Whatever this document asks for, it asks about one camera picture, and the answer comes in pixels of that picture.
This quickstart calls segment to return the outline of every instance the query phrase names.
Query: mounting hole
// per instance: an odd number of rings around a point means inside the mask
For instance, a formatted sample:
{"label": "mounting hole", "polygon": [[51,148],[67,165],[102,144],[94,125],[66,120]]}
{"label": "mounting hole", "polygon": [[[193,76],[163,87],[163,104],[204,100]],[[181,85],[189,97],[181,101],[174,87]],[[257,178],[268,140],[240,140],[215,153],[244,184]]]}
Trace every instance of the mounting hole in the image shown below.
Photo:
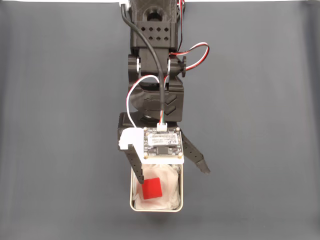
{"label": "mounting hole", "polygon": [[162,22],[162,15],[157,11],[152,11],[146,17],[147,21]]}

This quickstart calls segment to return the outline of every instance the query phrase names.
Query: circuit board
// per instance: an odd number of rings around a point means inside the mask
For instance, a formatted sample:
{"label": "circuit board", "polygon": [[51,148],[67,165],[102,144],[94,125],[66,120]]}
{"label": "circuit board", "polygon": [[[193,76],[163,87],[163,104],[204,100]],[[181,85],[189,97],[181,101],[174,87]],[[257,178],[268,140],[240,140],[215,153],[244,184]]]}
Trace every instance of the circuit board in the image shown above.
{"label": "circuit board", "polygon": [[182,136],[179,127],[168,127],[157,131],[156,127],[145,127],[143,137],[144,158],[183,156]]}

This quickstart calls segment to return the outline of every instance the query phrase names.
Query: gray surface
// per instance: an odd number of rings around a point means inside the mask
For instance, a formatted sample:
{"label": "gray surface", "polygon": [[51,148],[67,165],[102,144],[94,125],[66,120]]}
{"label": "gray surface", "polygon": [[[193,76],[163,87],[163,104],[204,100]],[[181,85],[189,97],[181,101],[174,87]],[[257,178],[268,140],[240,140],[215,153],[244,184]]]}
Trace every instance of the gray surface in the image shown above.
{"label": "gray surface", "polygon": [[181,127],[211,175],[187,161],[182,211],[145,214],[130,209],[117,150],[119,6],[0,3],[0,239],[318,240],[307,14],[301,2],[189,5],[183,49],[211,51],[183,80]]}

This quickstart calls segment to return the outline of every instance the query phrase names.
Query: robotic arm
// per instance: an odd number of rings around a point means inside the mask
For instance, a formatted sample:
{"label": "robotic arm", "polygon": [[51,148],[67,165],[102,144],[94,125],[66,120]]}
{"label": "robotic arm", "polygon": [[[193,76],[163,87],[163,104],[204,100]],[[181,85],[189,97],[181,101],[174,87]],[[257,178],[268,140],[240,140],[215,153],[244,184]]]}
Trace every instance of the robotic arm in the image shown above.
{"label": "robotic arm", "polygon": [[[127,112],[120,114],[118,123],[119,150],[125,153],[141,184],[144,183],[142,163],[182,164],[187,157],[203,173],[209,174],[204,156],[177,125],[182,120],[184,101],[184,86],[178,74],[184,77],[187,71],[201,64],[209,53],[208,44],[201,42],[188,51],[179,51],[184,0],[178,3],[177,0],[130,0],[120,2],[120,6],[122,18],[131,28],[131,54],[128,56]],[[187,66],[184,55],[202,46],[206,47],[203,57]],[[142,82],[148,77],[157,82]],[[129,100],[137,112],[129,112]]]}

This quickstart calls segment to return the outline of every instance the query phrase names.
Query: white tissue paper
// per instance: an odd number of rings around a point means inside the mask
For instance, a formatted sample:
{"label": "white tissue paper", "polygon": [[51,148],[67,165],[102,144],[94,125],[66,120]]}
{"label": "white tissue paper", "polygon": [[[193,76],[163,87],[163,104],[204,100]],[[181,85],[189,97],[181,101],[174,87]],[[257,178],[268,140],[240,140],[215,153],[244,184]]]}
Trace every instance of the white tissue paper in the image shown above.
{"label": "white tissue paper", "polygon": [[180,205],[179,165],[143,164],[144,179],[159,178],[162,196],[144,199],[142,185],[135,178],[134,207],[139,210],[174,210]]}

